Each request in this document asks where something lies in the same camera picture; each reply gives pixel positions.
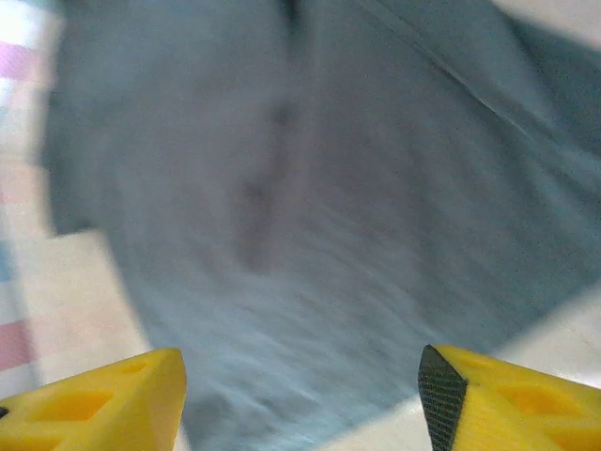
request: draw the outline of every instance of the crumpled cloth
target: crumpled cloth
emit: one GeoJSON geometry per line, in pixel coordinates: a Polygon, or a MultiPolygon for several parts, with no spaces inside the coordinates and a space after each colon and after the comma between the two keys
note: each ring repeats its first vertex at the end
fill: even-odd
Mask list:
{"type": "Polygon", "coordinates": [[[194,450],[296,450],[601,272],[601,56],[485,0],[64,2],[42,162],[194,450]]]}

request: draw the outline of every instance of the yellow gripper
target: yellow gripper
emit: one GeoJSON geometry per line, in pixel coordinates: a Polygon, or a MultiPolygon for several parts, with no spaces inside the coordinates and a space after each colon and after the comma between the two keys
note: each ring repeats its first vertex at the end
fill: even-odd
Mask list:
{"type": "Polygon", "coordinates": [[[447,346],[418,386],[433,451],[601,451],[601,390],[447,346]]]}
{"type": "Polygon", "coordinates": [[[0,400],[0,451],[172,451],[186,396],[178,350],[155,350],[0,400]]]}

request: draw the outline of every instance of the blurry fabric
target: blurry fabric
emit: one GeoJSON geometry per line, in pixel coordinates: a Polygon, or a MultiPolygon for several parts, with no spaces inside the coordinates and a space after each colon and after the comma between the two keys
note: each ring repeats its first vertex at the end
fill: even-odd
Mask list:
{"type": "Polygon", "coordinates": [[[599,278],[593,49],[485,0],[64,12],[54,224],[184,351],[194,450],[323,443],[424,344],[491,352],[599,278]]]}

